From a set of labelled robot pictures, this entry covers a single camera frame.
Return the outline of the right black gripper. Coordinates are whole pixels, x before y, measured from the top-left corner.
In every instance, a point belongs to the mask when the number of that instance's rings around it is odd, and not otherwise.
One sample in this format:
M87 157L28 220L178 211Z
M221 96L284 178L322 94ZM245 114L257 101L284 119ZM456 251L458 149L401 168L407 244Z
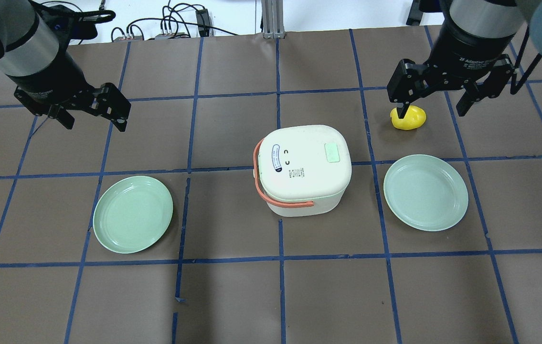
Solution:
M519 21L501 22L487 15L472 24L446 15L426 64L402 59L387 83L397 117L404 119L413 102L442 87L464 87L456 105L460 117L476 102L499 96L514 72L504 50L519 27Z

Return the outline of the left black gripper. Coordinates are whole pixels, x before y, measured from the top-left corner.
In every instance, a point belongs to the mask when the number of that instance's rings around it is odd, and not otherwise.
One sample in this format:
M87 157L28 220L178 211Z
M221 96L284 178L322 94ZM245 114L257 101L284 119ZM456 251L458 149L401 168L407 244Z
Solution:
M131 103L113 83L92 87L67 50L33 75L14 76L15 98L33 115L46 115L67 130L74 127L74 117L66 109L85 111L109 120L120 132L127 129Z

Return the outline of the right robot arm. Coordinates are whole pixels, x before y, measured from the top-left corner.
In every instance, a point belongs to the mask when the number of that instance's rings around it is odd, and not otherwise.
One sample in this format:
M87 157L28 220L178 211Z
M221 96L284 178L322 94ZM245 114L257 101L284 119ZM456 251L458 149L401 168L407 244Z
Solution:
M390 102L403 119L411 104L439 91L465 92L457 104L460 116L484 98L496 98L511 82L517 93L542 59L542 0L439 1L445 16L428 60L399 61L387 85ZM527 26L522 48L532 41L538 54L521 80L518 57L512 62L504 50L521 26Z

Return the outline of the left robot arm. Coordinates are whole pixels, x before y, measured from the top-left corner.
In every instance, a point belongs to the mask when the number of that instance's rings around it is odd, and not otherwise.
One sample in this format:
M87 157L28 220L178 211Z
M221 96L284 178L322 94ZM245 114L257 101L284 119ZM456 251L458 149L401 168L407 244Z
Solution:
M0 71L16 85L14 96L35 116L74 126L70 110L127 128L131 103L113 83L96 88L67 50L72 39L95 38L96 25L116 17L111 10L78 12L32 0L0 0Z

